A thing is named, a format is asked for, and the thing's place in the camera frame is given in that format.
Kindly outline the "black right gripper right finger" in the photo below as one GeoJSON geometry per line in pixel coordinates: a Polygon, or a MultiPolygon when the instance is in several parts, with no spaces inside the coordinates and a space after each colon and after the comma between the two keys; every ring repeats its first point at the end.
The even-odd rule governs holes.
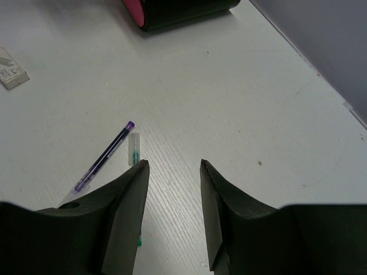
{"type": "Polygon", "coordinates": [[[366,205],[271,207],[200,165],[209,269],[214,274],[365,274],[366,205]]]}

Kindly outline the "purple ink pen refill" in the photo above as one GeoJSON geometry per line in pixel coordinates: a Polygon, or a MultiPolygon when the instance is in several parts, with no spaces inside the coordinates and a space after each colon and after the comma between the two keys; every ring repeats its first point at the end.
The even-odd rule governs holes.
{"type": "Polygon", "coordinates": [[[135,123],[129,121],[126,126],[120,131],[117,137],[111,142],[111,144],[104,150],[104,152],[97,158],[94,164],[87,170],[87,172],[82,176],[82,178],[76,183],[69,193],[60,202],[59,206],[62,206],[72,200],[82,197],[90,188],[91,180],[96,176],[96,174],[101,170],[101,168],[106,164],[109,158],[114,154],[114,152],[119,148],[122,142],[134,129],[135,123]]]}

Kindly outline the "green ink pen refill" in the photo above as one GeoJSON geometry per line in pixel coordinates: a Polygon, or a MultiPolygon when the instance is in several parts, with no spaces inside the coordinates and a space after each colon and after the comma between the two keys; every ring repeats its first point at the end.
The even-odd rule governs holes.
{"type": "Polygon", "coordinates": [[[140,161],[140,133],[132,132],[128,136],[128,165],[136,165],[140,161]]]}

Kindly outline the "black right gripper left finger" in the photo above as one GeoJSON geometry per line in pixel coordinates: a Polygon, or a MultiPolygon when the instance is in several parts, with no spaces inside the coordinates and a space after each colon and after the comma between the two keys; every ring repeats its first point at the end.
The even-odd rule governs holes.
{"type": "Polygon", "coordinates": [[[149,186],[141,160],[58,208],[1,203],[2,274],[132,274],[149,186]]]}

